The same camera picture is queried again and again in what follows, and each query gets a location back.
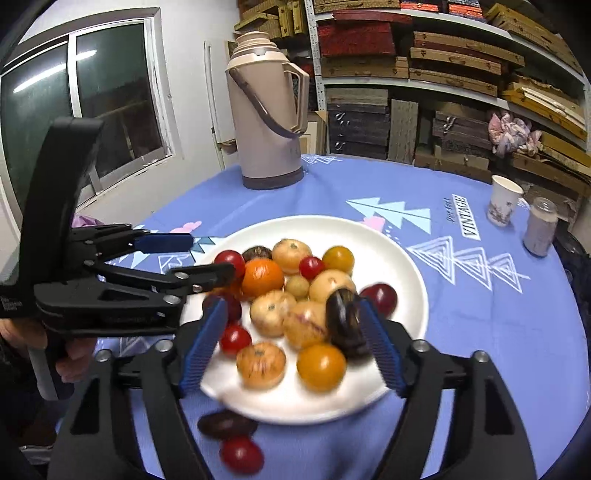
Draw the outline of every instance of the table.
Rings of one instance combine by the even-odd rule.
[[[304,155],[306,175],[290,187],[254,191],[229,168],[181,195],[137,228],[190,232],[191,253],[116,260],[164,272],[199,263],[231,233],[288,215],[332,215],[364,222],[402,245],[423,275],[430,304],[426,338],[440,351],[490,353],[524,421],[538,476],[566,447],[587,410],[585,333],[573,293],[552,248],[545,259],[522,246],[528,206],[505,229],[486,219],[491,187],[438,171],[353,158]],[[101,339],[117,355],[144,351],[156,338]],[[134,422],[148,472],[162,476],[141,392],[132,391]],[[445,392],[424,476],[440,466],[453,396]],[[203,438],[199,417],[220,409],[202,393],[181,401],[216,480],[233,478],[218,442]],[[394,431],[403,402],[393,393],[352,416],[316,426],[260,425],[255,441],[265,466],[255,477],[285,480],[371,478]]]

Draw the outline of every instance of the paper cup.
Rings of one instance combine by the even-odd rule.
[[[497,226],[507,226],[523,189],[514,181],[498,175],[492,176],[492,197],[486,216]]]

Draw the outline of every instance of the yellow cherry tomato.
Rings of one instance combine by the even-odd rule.
[[[329,248],[322,257],[324,266],[327,270],[341,270],[347,275],[353,273],[353,266],[355,265],[355,257],[346,247],[338,246]]]
[[[297,356],[297,372],[302,383],[314,392],[323,393],[338,387],[345,376],[347,360],[328,343],[317,343]]]

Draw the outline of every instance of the white plate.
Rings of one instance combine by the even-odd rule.
[[[427,290],[408,254],[385,235],[361,224],[327,216],[293,216],[269,220],[234,233],[211,250],[202,263],[211,263],[222,250],[244,250],[255,245],[273,246],[283,238],[305,242],[317,257],[335,245],[344,245],[355,256],[353,281],[357,289],[386,282],[398,292],[398,306],[391,320],[404,325],[414,339],[427,330]],[[193,295],[183,317],[201,318],[204,295]],[[253,342],[264,339],[251,325],[249,304],[242,304],[242,324]],[[327,394],[307,391],[297,376],[297,354],[284,339],[276,341],[287,355],[285,378],[268,391],[242,387],[236,362],[216,352],[207,367],[201,389],[229,409],[249,418],[277,424],[311,424],[333,420],[362,409],[387,392],[375,361],[347,368],[341,385]]]

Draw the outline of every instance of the window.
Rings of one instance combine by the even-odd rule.
[[[158,79],[155,68],[150,69],[153,21],[122,20],[62,32],[31,45],[5,66],[0,76],[0,176],[18,223],[43,139],[59,116],[104,121],[96,165],[79,203],[170,154],[160,100],[154,95]]]

